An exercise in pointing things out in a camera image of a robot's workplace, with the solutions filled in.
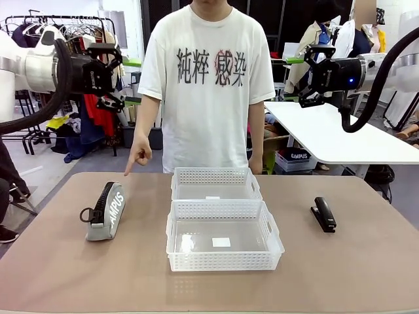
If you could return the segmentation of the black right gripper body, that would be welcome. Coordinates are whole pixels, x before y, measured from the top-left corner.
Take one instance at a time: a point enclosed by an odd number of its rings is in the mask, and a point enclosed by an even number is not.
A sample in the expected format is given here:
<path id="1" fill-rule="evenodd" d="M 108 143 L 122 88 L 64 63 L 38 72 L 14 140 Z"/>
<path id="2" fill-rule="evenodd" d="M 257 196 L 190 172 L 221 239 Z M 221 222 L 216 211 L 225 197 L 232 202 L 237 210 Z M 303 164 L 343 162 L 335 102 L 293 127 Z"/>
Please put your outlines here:
<path id="1" fill-rule="evenodd" d="M 360 83 L 360 60 L 325 59 L 312 67 L 309 86 L 316 92 L 355 90 Z"/>

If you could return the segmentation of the person's left hand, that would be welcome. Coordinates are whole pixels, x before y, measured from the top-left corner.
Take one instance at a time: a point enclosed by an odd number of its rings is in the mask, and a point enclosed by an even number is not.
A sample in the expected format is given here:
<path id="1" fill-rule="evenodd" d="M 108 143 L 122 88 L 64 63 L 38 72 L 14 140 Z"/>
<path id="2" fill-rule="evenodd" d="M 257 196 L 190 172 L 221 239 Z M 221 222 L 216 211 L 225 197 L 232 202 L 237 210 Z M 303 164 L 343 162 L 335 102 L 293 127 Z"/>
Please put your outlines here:
<path id="1" fill-rule="evenodd" d="M 261 175 L 263 172 L 263 155 L 252 154 L 249 161 L 249 168 L 254 175 Z"/>

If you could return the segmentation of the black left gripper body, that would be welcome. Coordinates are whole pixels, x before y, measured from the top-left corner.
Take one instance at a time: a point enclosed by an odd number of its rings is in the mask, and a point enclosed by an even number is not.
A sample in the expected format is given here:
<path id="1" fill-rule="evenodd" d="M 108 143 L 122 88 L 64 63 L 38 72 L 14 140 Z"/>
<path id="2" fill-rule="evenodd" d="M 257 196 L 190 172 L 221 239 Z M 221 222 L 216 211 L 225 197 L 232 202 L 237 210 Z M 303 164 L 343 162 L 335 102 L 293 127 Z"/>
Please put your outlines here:
<path id="1" fill-rule="evenodd" d="M 103 63 L 87 55 L 72 54 L 72 94 L 104 96 L 114 91 L 112 63 Z"/>

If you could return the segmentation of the person's right hand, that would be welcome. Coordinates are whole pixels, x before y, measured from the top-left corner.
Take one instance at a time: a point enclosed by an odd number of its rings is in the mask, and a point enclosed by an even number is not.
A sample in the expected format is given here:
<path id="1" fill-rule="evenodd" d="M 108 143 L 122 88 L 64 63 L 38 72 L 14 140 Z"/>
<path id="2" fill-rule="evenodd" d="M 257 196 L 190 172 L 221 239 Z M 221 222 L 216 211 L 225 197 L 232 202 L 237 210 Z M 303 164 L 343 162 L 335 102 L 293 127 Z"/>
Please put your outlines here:
<path id="1" fill-rule="evenodd" d="M 130 154 L 126 164 L 124 176 L 128 176 L 135 164 L 146 166 L 152 159 L 152 150 L 149 144 L 148 137 L 142 133 L 135 134 Z"/>

